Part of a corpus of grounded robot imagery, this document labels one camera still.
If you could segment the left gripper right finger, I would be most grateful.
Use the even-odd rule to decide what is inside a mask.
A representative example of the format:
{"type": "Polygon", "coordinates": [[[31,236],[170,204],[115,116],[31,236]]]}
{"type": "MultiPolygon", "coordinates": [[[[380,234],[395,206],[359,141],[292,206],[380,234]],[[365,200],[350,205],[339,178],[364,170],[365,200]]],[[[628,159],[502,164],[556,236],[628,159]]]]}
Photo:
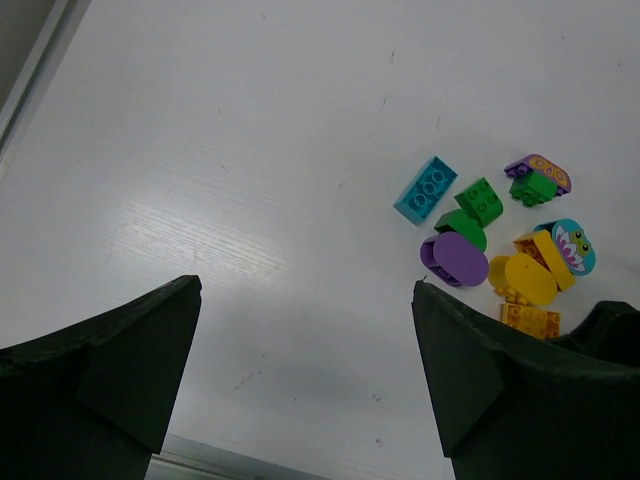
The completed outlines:
{"type": "Polygon", "coordinates": [[[601,301],[538,340],[437,286],[412,312],[444,455],[459,479],[635,479],[639,312],[601,301]]]}

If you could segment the orange lego brick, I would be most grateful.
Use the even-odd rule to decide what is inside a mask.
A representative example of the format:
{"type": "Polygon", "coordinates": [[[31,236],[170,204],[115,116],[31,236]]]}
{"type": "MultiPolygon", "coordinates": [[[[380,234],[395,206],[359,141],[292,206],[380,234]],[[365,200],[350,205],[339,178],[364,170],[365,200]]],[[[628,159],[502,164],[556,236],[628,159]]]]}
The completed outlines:
{"type": "Polygon", "coordinates": [[[539,340],[560,336],[561,315],[553,311],[505,303],[502,305],[501,322],[539,340]]]}

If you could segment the teal flower printed lego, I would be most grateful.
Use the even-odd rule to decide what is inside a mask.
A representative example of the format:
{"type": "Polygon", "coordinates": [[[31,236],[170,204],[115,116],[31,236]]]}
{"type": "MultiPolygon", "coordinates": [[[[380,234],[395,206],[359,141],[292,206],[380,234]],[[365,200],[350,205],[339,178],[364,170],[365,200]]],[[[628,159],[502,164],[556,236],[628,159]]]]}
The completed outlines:
{"type": "Polygon", "coordinates": [[[596,253],[582,226],[570,218],[539,224],[535,231],[550,233],[570,272],[575,276],[589,275],[596,265],[596,253]]]}

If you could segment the yellow rounded lego brick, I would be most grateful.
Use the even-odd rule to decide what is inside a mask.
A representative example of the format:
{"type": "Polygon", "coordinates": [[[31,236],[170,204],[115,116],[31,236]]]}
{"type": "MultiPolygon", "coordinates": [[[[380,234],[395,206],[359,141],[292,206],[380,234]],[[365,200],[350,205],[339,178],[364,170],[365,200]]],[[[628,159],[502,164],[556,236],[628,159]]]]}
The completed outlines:
{"type": "Polygon", "coordinates": [[[524,253],[494,257],[488,281],[498,296],[523,306],[549,305],[558,292],[553,275],[524,253]]]}

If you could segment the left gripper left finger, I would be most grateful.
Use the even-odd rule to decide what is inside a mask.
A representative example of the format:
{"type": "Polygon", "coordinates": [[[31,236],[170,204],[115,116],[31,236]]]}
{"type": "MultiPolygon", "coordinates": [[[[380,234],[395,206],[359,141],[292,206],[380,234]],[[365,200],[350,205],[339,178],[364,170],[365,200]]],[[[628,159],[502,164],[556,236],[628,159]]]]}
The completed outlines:
{"type": "Polygon", "coordinates": [[[2,478],[144,478],[168,431],[201,289],[183,275],[2,349],[2,478]]]}

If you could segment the yellow rectangular lego brick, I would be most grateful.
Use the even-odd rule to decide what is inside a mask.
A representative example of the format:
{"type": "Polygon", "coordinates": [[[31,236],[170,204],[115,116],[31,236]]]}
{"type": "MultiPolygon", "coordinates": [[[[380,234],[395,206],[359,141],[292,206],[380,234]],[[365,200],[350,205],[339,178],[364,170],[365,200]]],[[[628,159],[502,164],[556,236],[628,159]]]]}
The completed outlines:
{"type": "Polygon", "coordinates": [[[548,270],[560,291],[565,292],[576,283],[574,275],[548,231],[539,230],[521,235],[513,244],[519,253],[529,255],[548,270]]]}

